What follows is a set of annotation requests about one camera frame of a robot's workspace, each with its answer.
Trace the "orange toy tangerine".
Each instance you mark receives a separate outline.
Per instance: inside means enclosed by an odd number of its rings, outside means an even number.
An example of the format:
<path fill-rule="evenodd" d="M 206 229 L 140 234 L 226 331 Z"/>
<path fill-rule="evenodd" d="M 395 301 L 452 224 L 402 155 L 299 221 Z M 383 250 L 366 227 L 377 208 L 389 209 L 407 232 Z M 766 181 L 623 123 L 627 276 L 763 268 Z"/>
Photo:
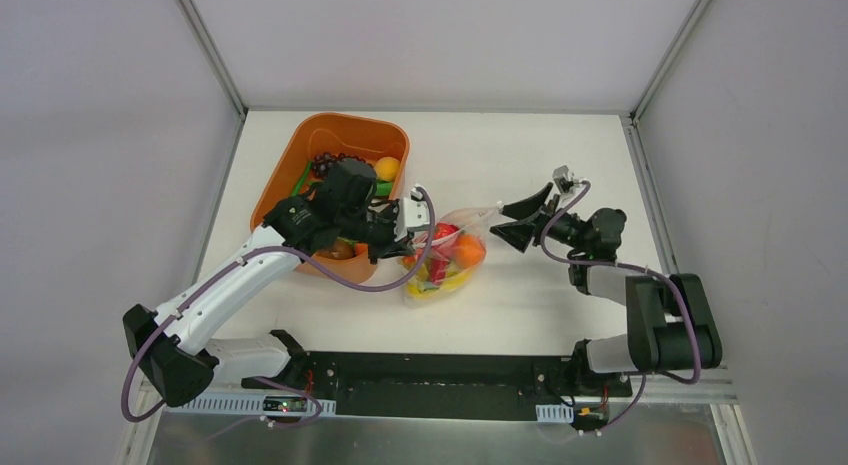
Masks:
<path fill-rule="evenodd" d="M 461 234 L 453 246 L 453 261 L 461 269 L 471 269 L 479 265 L 486 257 L 483 241 L 473 234 Z"/>

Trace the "clear zip top bag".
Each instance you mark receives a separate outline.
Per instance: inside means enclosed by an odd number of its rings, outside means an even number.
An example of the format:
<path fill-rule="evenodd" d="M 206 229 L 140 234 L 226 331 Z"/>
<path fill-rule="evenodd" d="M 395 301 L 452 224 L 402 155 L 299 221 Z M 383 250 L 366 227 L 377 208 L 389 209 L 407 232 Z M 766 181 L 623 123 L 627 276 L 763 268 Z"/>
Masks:
<path fill-rule="evenodd" d="M 403 257 L 399 264 L 405 271 L 419 258 L 423 265 L 402 286 L 404 299 L 424 303 L 454 294 L 475 276 L 488 255 L 486 236 L 490 222 L 501 211 L 498 202 L 488 207 L 469 207 L 443 215 L 436 224 L 431 249 L 424 253 L 425 233 L 415 237 L 415 254 Z"/>

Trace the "red toy strawberry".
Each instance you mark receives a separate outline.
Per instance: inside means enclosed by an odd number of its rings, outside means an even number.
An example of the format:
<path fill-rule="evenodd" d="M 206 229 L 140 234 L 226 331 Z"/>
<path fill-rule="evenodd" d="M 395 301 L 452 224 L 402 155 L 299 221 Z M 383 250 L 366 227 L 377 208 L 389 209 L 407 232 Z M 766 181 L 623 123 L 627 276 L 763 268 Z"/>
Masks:
<path fill-rule="evenodd" d="M 454 224 L 438 222 L 433 234 L 432 246 L 450 246 L 460 234 L 460 228 Z"/>

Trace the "long red toy chili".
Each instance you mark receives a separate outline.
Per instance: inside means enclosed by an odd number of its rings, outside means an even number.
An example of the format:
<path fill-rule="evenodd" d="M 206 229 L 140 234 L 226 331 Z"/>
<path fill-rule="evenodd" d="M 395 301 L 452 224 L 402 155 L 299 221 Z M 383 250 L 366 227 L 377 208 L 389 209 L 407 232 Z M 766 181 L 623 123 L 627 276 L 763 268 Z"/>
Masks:
<path fill-rule="evenodd" d="M 440 286 L 447 276 L 451 260 L 440 254 L 433 254 L 428 259 L 428 281 Z"/>

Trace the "yellow banana bunch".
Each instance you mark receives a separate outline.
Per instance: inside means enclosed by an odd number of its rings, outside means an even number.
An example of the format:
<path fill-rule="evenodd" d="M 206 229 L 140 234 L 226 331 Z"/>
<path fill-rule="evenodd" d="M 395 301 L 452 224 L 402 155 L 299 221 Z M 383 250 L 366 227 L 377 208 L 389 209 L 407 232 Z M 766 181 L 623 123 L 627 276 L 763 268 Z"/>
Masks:
<path fill-rule="evenodd" d="M 422 267 L 401 289 L 408 299 L 437 299 L 457 292 L 466 286 L 477 271 L 477 268 L 462 269 L 450 265 L 443 270 L 441 280 L 435 282 L 430 277 L 428 269 Z"/>

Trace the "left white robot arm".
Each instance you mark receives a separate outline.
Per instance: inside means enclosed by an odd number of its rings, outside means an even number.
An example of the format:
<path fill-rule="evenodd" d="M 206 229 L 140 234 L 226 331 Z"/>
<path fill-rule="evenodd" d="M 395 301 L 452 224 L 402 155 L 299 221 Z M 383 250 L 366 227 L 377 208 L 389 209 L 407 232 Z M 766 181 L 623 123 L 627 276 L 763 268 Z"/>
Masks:
<path fill-rule="evenodd" d="M 305 363 L 281 333 L 248 339 L 215 334 L 260 291 L 304 262 L 358 291 L 383 292 L 404 284 L 403 279 L 380 286 L 354 283 L 315 258 L 338 239 L 365 244 L 372 264 L 413 255 L 415 234 L 434 229 L 428 192 L 417 185 L 407 196 L 378 201 L 376 189 L 377 176 L 369 165 L 343 159 L 306 192 L 279 200 L 210 275 L 154 309 L 136 304 L 126 311 L 122 325 L 132 362 L 121 392 L 125 417 L 143 419 L 129 409 L 129 389 L 138 372 L 158 392 L 159 404 L 173 408 L 216 382 L 270 379 L 281 389 L 297 387 Z"/>

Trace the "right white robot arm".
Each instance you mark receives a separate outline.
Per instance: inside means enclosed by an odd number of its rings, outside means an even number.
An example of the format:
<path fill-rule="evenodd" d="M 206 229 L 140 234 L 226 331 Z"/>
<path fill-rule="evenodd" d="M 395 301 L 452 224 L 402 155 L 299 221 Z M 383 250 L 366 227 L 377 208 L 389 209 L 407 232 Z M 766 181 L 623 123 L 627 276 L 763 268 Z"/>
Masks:
<path fill-rule="evenodd" d="M 593 394 L 613 373 L 658 373 L 693 384 L 703 370 L 718 367 L 723 345 L 701 278 L 619 261 L 625 212 L 605 207 L 581 218 L 562 204 L 554 186 L 502 206 L 507 220 L 490 232 L 520 252 L 541 248 L 567 265 L 578 292 L 624 307 L 625 333 L 576 344 L 577 361 L 567 369 L 572 389 Z"/>

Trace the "dark purple toy grapes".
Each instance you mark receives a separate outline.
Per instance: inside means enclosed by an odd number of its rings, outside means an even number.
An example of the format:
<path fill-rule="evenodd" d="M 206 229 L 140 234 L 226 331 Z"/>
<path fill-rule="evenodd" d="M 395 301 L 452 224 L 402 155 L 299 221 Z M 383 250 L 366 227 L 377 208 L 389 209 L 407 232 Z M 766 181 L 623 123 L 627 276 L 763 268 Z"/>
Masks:
<path fill-rule="evenodd" d="M 313 157 L 310 166 L 311 172 L 317 179 L 324 179 L 328 176 L 330 170 L 335 164 L 345 160 L 354 160 L 362 163 L 365 162 L 364 159 L 356 155 L 349 155 L 346 153 L 332 154 L 325 152 Z"/>

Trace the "green toy chili pepper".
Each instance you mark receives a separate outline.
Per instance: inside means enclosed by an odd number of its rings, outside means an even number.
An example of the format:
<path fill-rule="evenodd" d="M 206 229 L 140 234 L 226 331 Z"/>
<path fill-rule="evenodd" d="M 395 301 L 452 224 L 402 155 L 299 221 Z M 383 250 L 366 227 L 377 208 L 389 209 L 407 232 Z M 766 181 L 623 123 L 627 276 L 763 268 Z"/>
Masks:
<path fill-rule="evenodd" d="M 291 196 L 296 196 L 296 195 L 301 193 L 302 187 L 305 185 L 307 179 L 309 178 L 310 174 L 312 173 L 312 167 L 313 167 L 313 162 L 308 161 L 307 165 L 305 166 L 304 170 L 300 174 L 298 180 L 296 181 L 295 185 L 293 186 L 293 188 L 291 190 L 291 193 L 290 193 Z"/>

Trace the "yellow orange toy fruit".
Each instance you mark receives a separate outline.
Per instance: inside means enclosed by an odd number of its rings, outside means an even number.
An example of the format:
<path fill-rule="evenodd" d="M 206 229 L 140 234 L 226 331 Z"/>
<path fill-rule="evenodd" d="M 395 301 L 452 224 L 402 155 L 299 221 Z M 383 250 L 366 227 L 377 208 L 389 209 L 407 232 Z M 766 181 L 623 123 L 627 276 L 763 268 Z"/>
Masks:
<path fill-rule="evenodd" d="M 385 156 L 378 159 L 373 168 L 378 181 L 394 182 L 400 173 L 400 161 L 391 156 Z"/>

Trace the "orange plastic bin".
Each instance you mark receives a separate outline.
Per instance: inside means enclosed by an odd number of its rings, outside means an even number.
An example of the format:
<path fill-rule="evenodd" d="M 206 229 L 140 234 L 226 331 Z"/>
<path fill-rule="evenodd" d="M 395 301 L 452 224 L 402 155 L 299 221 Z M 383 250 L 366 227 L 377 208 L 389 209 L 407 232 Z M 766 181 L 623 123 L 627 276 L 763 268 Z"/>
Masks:
<path fill-rule="evenodd" d="M 331 260 L 317 255 L 315 247 L 327 245 L 329 233 L 336 231 L 311 206 L 311 195 L 325 178 L 317 179 L 311 173 L 301 193 L 290 195 L 307 162 L 325 152 L 356 155 L 373 170 L 378 159 L 397 158 L 401 163 L 400 173 L 393 182 L 391 196 L 382 199 L 391 200 L 400 192 L 409 152 L 406 133 L 389 122 L 321 113 L 307 118 L 294 131 L 253 212 L 251 227 L 262 225 L 265 216 L 270 215 L 273 225 L 282 225 L 284 231 L 295 233 L 297 246 L 305 245 L 314 253 L 314 262 L 299 265 L 298 272 L 320 276 L 320 269 L 325 268 L 349 282 L 361 284 L 376 270 L 376 264 L 369 261 L 366 251 L 356 251 L 356 256 L 349 260 Z"/>

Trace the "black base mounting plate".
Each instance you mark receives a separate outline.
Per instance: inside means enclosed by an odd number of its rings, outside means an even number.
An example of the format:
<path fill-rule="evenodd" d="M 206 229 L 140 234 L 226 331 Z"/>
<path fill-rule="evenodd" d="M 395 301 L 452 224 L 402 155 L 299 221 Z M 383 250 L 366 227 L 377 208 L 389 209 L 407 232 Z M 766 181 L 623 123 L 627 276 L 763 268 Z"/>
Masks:
<path fill-rule="evenodd" d="M 631 394 L 629 380 L 570 356 L 312 351 L 273 380 L 363 417 L 534 421 L 539 406 Z"/>

